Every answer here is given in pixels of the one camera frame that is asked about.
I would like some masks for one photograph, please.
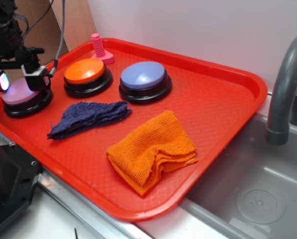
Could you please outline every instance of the pink screw toy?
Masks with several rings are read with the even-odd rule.
[[[95,50],[95,54],[91,58],[100,59],[104,64],[114,63],[114,55],[106,50],[104,50],[102,39],[98,33],[91,35],[91,40]]]

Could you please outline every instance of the sink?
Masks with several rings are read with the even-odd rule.
[[[297,126],[282,146],[255,114],[187,193],[181,207],[208,214],[238,238],[297,238]],[[185,208],[185,201],[190,207]]]

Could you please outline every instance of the orange button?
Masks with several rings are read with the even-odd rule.
[[[71,84],[83,84],[95,80],[104,70],[105,66],[101,60],[83,59],[69,66],[64,72],[64,77]]]

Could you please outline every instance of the navy blue cloth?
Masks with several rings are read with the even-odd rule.
[[[60,122],[47,134],[51,139],[64,139],[93,127],[101,127],[120,121],[132,110],[126,101],[111,104],[79,102],[70,105],[62,115]]]

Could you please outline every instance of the white wall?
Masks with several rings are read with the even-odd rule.
[[[262,77],[273,89],[297,0],[88,0],[98,33]]]

